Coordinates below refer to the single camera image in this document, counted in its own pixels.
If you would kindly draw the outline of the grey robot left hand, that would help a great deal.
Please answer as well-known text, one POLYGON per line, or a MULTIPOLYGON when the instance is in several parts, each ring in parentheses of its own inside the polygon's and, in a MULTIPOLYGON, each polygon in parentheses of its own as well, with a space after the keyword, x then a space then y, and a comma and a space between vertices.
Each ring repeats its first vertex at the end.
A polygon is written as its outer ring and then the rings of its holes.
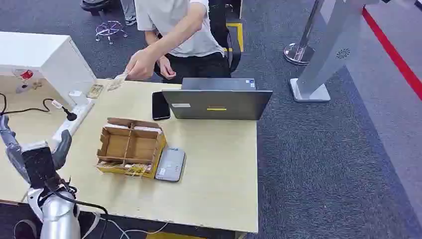
POLYGON ((66 162, 72 136, 68 130, 61 133, 61 141, 54 151, 46 141, 29 144, 19 144, 16 133, 8 126, 9 117, 0 117, 0 135, 6 146, 6 155, 22 178, 33 189, 41 189, 47 184, 55 187, 59 184, 60 177, 57 170, 66 162))

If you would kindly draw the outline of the person's left hand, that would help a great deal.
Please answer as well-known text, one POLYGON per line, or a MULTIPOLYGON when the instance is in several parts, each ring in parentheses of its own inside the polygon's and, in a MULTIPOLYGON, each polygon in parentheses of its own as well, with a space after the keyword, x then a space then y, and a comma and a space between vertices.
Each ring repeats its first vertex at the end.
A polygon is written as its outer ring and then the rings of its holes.
POLYGON ((157 58, 154 52, 147 48, 135 52, 124 71, 127 80, 143 81, 150 78, 154 73, 157 58))

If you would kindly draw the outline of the person's right hand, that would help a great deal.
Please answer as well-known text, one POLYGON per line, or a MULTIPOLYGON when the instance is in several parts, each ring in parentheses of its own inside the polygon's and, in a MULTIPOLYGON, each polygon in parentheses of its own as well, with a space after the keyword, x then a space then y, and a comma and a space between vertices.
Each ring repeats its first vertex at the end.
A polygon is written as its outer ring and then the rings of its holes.
POLYGON ((171 68, 170 61, 166 56, 160 57, 157 64, 160 68, 160 74, 165 79, 170 80, 176 77, 176 72, 171 68))

